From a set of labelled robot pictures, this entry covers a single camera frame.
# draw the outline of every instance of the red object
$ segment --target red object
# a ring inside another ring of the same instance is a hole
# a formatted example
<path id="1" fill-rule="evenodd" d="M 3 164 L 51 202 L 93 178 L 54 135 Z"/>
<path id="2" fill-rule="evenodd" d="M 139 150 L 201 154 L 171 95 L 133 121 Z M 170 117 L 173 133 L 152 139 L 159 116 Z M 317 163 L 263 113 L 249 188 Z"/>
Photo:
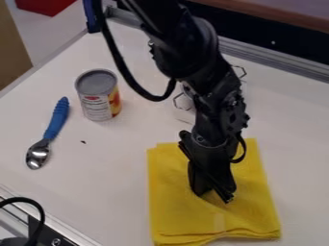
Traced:
<path id="1" fill-rule="evenodd" d="M 19 9 L 55 16 L 76 0 L 15 0 Z"/>

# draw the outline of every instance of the cardboard box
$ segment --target cardboard box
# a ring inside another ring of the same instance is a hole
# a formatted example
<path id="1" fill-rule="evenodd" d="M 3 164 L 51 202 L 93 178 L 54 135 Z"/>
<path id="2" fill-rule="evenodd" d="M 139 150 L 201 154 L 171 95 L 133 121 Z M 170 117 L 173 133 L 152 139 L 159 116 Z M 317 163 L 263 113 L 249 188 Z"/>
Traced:
<path id="1" fill-rule="evenodd" d="M 6 1 L 0 0 L 0 89 L 32 67 Z"/>
<path id="2" fill-rule="evenodd" d="M 76 0 L 15 0 L 19 9 L 55 16 Z"/>

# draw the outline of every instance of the white table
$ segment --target white table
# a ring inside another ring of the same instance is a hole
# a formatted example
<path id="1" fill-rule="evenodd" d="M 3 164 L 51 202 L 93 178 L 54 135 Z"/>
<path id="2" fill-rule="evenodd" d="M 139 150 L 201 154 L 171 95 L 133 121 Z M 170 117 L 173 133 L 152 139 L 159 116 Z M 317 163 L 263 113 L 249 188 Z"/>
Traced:
<path id="1" fill-rule="evenodd" d="M 163 93 L 167 78 L 148 54 L 139 30 L 111 24 L 125 60 L 141 84 Z M 247 134 L 258 138 L 283 238 L 266 245 L 324 245 L 329 228 L 329 85 L 250 61 Z M 82 115 L 75 79 L 92 68 L 118 75 L 123 111 L 107 123 Z M 39 171 L 24 163 L 53 107 L 67 96 L 71 113 Z M 0 100 L 0 184 L 40 201 L 64 223 L 101 245 L 152 245 L 146 149 L 178 140 L 190 125 L 176 120 L 171 100 L 152 103 L 127 87 L 100 34 L 85 35 Z M 212 245 L 260 242 L 221 240 Z"/>

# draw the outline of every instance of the metal spoon head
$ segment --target metal spoon head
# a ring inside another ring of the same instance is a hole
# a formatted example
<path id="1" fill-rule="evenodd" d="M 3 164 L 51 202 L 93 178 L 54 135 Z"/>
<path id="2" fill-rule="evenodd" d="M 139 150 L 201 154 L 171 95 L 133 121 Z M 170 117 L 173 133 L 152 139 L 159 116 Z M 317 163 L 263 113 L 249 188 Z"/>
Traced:
<path id="1" fill-rule="evenodd" d="M 26 164 L 32 170 L 41 168 L 49 157 L 49 139 L 43 139 L 28 150 L 26 154 Z"/>

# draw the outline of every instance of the yellow napkin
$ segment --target yellow napkin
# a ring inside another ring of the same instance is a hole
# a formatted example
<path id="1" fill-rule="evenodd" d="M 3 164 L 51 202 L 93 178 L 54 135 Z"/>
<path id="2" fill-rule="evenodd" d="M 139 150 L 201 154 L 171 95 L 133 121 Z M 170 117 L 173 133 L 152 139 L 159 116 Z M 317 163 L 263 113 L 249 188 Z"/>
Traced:
<path id="1" fill-rule="evenodd" d="M 151 230 L 155 245 L 198 246 L 222 237 L 278 238 L 280 224 L 270 197 L 256 139 L 232 164 L 238 186 L 225 205 L 214 191 L 199 198 L 190 190 L 188 159 L 177 143 L 148 150 Z"/>

